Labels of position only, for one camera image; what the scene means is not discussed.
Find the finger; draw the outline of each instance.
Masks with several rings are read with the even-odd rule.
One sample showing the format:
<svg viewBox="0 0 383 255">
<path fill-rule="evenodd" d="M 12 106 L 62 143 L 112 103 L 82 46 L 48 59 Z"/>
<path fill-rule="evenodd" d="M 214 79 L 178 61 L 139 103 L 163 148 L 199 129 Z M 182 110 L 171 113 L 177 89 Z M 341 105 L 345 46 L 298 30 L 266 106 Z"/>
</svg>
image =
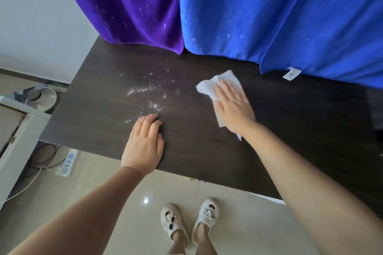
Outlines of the finger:
<svg viewBox="0 0 383 255">
<path fill-rule="evenodd" d="M 243 101 L 245 101 L 245 102 L 248 103 L 249 100 L 247 99 L 247 96 L 246 96 L 245 91 L 243 90 L 242 86 L 241 86 L 241 88 L 239 89 L 239 93 L 241 94 L 241 98 L 243 99 Z"/>
<path fill-rule="evenodd" d="M 129 139 L 131 139 L 131 138 L 134 136 L 134 131 L 136 130 L 137 124 L 138 124 L 138 122 L 141 121 L 141 119 L 142 119 L 142 117 L 138 118 L 138 120 L 137 120 L 136 123 L 134 124 L 133 129 L 132 129 L 132 132 L 130 132 Z"/>
<path fill-rule="evenodd" d="M 157 157 L 161 158 L 164 152 L 165 140 L 162 138 L 161 133 L 157 134 Z"/>
<path fill-rule="evenodd" d="M 148 118 L 145 119 L 144 123 L 142 124 L 140 135 L 143 135 L 144 137 L 148 136 L 150 126 L 157 119 L 157 117 L 158 117 L 158 114 L 150 114 Z"/>
<path fill-rule="evenodd" d="M 229 98 L 229 100 L 231 100 L 231 101 L 234 100 L 234 93 L 230 89 L 228 83 L 224 80 L 220 80 L 220 82 L 221 82 L 221 88 L 222 88 L 223 92 L 225 92 L 225 94 Z"/>
<path fill-rule="evenodd" d="M 234 87 L 233 83 L 232 82 L 227 82 L 227 84 L 229 85 L 230 90 L 233 92 L 234 97 L 237 100 L 241 100 L 241 95 L 238 93 L 238 90 L 237 90 L 237 88 Z"/>
<path fill-rule="evenodd" d="M 161 125 L 162 125 L 162 121 L 160 120 L 153 122 L 152 125 L 150 126 L 148 137 L 156 138 L 158 134 L 158 129 L 160 128 Z"/>
<path fill-rule="evenodd" d="M 213 101 L 213 106 L 215 112 L 217 112 L 221 117 L 225 114 L 225 109 L 221 101 Z"/>
<path fill-rule="evenodd" d="M 222 88 L 218 85 L 218 84 L 215 84 L 214 85 L 214 89 L 216 91 L 216 94 L 217 94 L 217 97 L 218 99 L 222 102 L 222 103 L 226 103 L 229 101 L 229 98 L 226 96 L 225 92 L 223 92 Z"/>
<path fill-rule="evenodd" d="M 144 121 L 146 120 L 146 118 L 148 118 L 149 116 L 150 116 L 150 114 L 146 115 L 139 122 L 137 122 L 136 129 L 134 131 L 135 136 L 140 135 L 141 129 L 142 129 L 142 125 L 144 124 Z"/>
</svg>

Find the dark wooden table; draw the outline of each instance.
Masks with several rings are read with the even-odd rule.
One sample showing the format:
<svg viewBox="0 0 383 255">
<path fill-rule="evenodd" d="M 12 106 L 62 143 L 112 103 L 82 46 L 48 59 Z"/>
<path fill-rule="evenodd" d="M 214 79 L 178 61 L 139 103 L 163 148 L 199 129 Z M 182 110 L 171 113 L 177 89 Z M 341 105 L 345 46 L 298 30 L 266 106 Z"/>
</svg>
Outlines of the dark wooden table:
<svg viewBox="0 0 383 255">
<path fill-rule="evenodd" d="M 255 63 L 177 54 L 96 40 L 41 140 L 120 159 L 134 122 L 159 113 L 166 146 L 158 169 L 280 198 L 256 153 L 219 128 L 208 96 L 195 86 L 233 70 L 267 126 L 377 213 L 381 163 L 366 89 L 284 71 L 261 75 Z"/>
</svg>

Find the blue towel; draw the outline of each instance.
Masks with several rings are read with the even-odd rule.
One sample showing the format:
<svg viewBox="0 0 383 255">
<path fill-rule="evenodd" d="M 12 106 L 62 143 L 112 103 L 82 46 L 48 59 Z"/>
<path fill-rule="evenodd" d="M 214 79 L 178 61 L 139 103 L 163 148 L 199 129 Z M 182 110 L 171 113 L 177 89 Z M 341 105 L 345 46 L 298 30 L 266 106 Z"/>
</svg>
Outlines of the blue towel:
<svg viewBox="0 0 383 255">
<path fill-rule="evenodd" d="M 383 88 L 383 0 L 298 0 L 260 64 L 287 67 Z"/>
<path fill-rule="evenodd" d="M 383 0 L 180 0 L 195 54 L 383 88 Z"/>
<path fill-rule="evenodd" d="M 297 0 L 180 0 L 185 47 L 259 63 Z"/>
</svg>

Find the white cable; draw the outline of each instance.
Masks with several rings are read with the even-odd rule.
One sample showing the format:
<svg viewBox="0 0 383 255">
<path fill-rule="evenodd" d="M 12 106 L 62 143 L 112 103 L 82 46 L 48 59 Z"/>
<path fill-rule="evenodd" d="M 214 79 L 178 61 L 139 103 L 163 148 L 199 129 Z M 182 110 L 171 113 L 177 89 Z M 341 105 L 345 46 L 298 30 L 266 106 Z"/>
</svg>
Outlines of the white cable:
<svg viewBox="0 0 383 255">
<path fill-rule="evenodd" d="M 37 175 L 35 176 L 35 178 L 29 183 L 29 185 L 27 185 L 27 186 L 25 187 L 24 190 L 22 190 L 21 192 L 17 193 L 17 194 L 14 195 L 14 196 L 11 196 L 9 199 L 6 199 L 6 200 L 3 201 L 2 203 L 0 203 L 0 206 L 1 206 L 3 203 L 5 203 L 6 201 L 9 201 L 10 199 L 14 198 L 15 196 L 17 196 L 17 195 L 21 194 L 23 191 L 25 191 L 25 190 L 27 189 L 27 187 L 29 187 L 29 186 L 35 181 L 35 179 L 39 176 L 39 174 L 40 174 L 40 172 L 41 172 L 42 169 L 47 169 L 47 170 L 49 170 L 49 168 L 47 168 L 47 167 L 45 167 L 45 166 L 41 167 L 41 169 L 39 170 L 39 172 L 37 173 Z"/>
</svg>

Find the white slipper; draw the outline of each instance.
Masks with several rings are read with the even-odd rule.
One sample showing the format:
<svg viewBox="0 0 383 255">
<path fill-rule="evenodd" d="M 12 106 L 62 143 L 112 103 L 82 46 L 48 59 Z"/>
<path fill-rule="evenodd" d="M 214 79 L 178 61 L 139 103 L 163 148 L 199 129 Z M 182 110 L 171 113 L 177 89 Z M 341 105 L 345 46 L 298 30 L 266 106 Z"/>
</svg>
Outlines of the white slipper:
<svg viewBox="0 0 383 255">
<path fill-rule="evenodd" d="M 177 207 L 173 204 L 168 204 L 165 206 L 161 211 L 161 224 L 168 236 L 170 237 L 170 240 L 173 241 L 172 234 L 176 230 L 183 230 L 186 238 L 186 247 L 189 246 L 189 235 L 186 231 L 186 228 L 184 224 L 182 223 L 182 218 L 179 210 Z"/>
<path fill-rule="evenodd" d="M 219 206 L 217 202 L 213 199 L 206 199 L 199 210 L 198 219 L 195 221 L 193 231 L 191 233 L 191 239 L 194 244 L 197 245 L 197 242 L 195 242 L 195 235 L 197 232 L 197 226 L 199 223 L 206 224 L 209 226 L 209 233 L 214 226 L 214 224 L 217 222 L 217 219 L 219 217 Z"/>
</svg>

